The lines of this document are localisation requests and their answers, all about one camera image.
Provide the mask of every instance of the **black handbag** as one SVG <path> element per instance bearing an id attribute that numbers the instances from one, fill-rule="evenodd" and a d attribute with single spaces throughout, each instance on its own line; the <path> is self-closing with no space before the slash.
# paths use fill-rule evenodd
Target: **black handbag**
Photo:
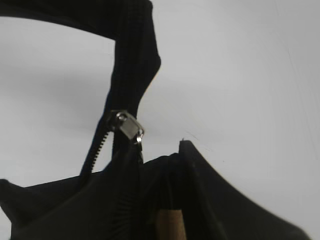
<path id="1" fill-rule="evenodd" d="M 111 87 L 78 176 L 21 187 L 0 180 L 11 240 L 308 240 L 224 180 L 191 141 L 144 163 L 139 102 L 158 72 L 149 0 L 0 0 L 0 15 L 115 40 Z M 93 166 L 114 132 L 112 159 Z"/>

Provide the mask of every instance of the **wooden handle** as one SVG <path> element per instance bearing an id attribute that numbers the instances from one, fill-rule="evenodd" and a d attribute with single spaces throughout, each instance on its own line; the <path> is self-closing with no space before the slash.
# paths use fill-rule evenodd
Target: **wooden handle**
<path id="1" fill-rule="evenodd" d="M 158 240 L 187 240 L 181 210 L 160 209 L 155 225 Z"/>

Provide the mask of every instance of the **zipper slider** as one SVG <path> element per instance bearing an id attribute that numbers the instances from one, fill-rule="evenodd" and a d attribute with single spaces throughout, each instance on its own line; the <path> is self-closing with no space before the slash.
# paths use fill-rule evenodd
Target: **zipper slider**
<path id="1" fill-rule="evenodd" d="M 127 110 L 111 110 L 106 121 L 112 132 L 120 130 L 142 151 L 142 138 L 145 129 Z"/>

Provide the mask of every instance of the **white ceiling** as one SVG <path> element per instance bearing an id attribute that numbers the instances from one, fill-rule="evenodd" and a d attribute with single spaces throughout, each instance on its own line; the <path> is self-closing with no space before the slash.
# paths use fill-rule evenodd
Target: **white ceiling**
<path id="1" fill-rule="evenodd" d="M 320 239 L 320 2 L 154 0 L 162 66 L 144 95 L 146 161 L 191 140 L 246 196 Z M 0 177 L 79 174 L 110 86 L 114 42 L 0 17 Z M 107 141 L 96 171 L 110 160 Z M 10 222 L 0 211 L 0 240 Z"/>

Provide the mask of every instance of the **black strap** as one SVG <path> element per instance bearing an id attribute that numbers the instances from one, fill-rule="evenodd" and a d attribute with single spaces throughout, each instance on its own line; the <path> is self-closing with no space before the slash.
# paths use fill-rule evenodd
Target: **black strap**
<path id="1" fill-rule="evenodd" d="M 110 130 L 105 121 L 112 110 L 126 110 L 137 118 L 139 103 L 161 65 L 152 20 L 152 3 L 127 0 L 123 5 L 115 41 L 115 59 L 111 86 L 104 111 L 80 173 L 81 188 L 89 179 L 96 150 Z M 127 149 L 130 141 L 121 132 L 114 133 L 112 156 Z"/>

